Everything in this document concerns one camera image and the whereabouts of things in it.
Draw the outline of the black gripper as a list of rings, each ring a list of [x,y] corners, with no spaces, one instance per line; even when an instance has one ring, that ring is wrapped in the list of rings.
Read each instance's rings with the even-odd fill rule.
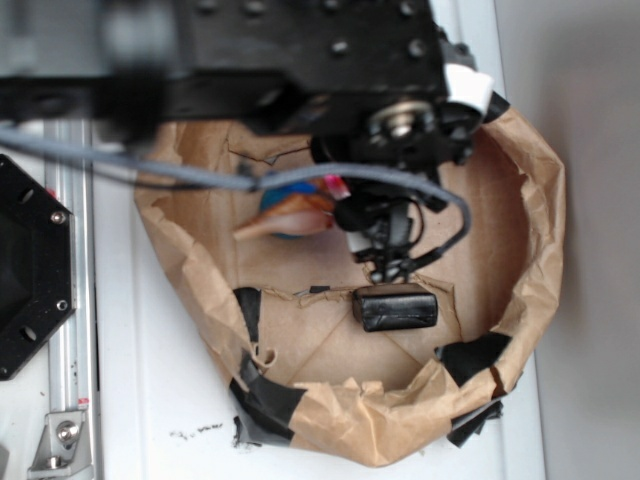
[[[357,263],[370,263],[374,283],[408,280],[422,267],[439,260],[459,243],[471,227],[466,202],[443,189],[439,167],[464,164],[473,153],[479,127],[504,114],[509,103],[494,89],[491,76],[478,71],[469,47],[436,32],[442,59],[446,96],[440,101],[402,100],[372,114],[360,138],[315,137],[311,153],[316,163],[357,163],[404,171],[433,184],[423,191],[408,183],[325,175],[324,187],[337,201],[338,226],[346,232],[348,248]],[[412,257],[412,249],[426,230],[422,213],[440,213],[454,204],[462,225],[449,239]]]

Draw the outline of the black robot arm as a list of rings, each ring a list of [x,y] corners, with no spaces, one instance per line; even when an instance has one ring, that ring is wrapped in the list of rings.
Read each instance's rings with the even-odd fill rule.
[[[290,172],[197,176],[192,185],[273,190],[337,176],[342,229],[376,283],[408,279],[466,237],[466,202],[438,168],[471,155],[500,98],[426,1],[5,1],[1,141],[65,159],[84,152],[16,131],[81,118],[108,139],[151,141],[167,121],[238,120],[261,135],[311,137],[315,163]]]

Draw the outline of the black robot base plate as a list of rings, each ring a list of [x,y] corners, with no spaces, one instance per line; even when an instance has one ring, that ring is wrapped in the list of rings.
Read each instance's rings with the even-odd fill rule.
[[[1,156],[1,379],[28,364],[74,312],[72,219]]]

